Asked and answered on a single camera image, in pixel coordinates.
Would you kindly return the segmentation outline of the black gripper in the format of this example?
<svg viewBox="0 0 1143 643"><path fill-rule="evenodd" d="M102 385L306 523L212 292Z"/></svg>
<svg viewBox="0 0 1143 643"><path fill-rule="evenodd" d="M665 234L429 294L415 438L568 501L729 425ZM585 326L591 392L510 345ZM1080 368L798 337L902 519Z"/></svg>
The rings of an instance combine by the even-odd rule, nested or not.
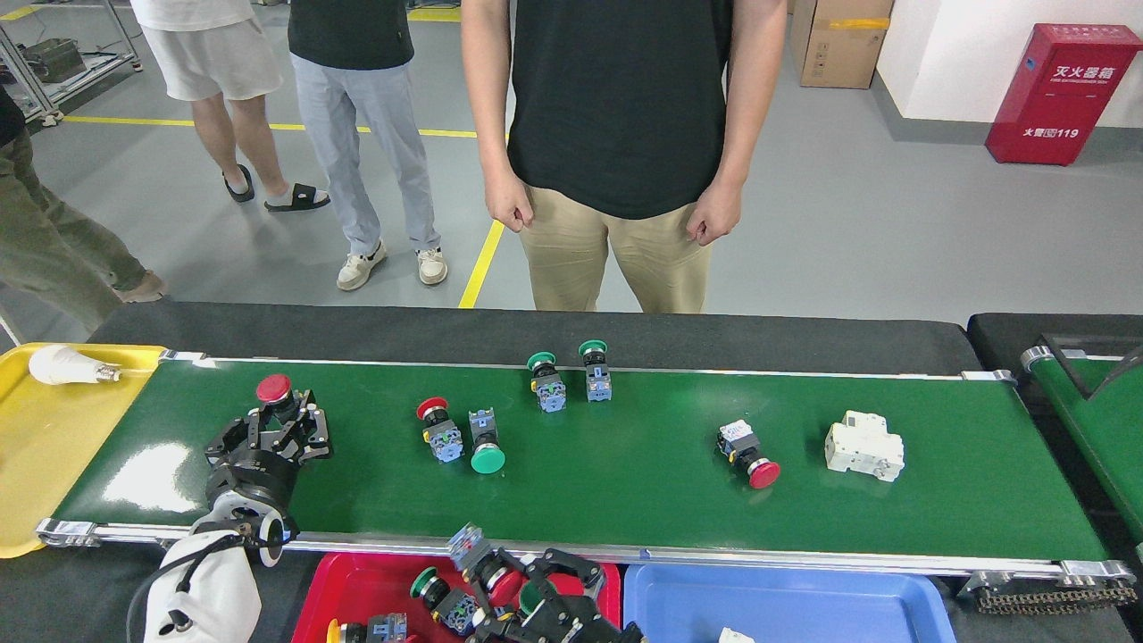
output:
<svg viewBox="0 0 1143 643"><path fill-rule="evenodd" d="M277 429L265 431L267 415ZM230 421L203 456L211 465L205 496L213 511L222 497L241 497L287 516L301 463L331 457L330 429L313 391L295 389Z"/></svg>
<svg viewBox="0 0 1143 643"><path fill-rule="evenodd" d="M522 565L527 581L506 603L472 590L477 610L470 642L645 642L636 622L618 630L600 614L596 598L605 577L596 562L549 548L542 556L523 556ZM575 574L585 594L560 594L547 581L551 574Z"/></svg>

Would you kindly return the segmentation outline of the person's right hand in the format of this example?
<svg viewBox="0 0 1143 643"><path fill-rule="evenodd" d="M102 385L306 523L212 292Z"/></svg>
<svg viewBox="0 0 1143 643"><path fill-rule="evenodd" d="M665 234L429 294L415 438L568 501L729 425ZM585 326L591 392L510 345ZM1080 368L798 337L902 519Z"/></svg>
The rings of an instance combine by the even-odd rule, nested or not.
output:
<svg viewBox="0 0 1143 643"><path fill-rule="evenodd" d="M534 220L530 196L525 183L514 171L489 170L483 172L485 201L491 219L511 232L529 228Z"/></svg>

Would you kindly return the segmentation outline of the person's left hand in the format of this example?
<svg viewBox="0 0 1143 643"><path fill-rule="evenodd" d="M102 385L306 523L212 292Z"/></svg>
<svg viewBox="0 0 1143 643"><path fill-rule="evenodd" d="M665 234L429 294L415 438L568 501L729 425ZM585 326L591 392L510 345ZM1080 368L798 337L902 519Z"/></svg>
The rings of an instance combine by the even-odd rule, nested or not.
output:
<svg viewBox="0 0 1143 643"><path fill-rule="evenodd" d="M694 243L711 246L725 238L740 223L743 184L738 180L714 180L697 200L686 225Z"/></svg>

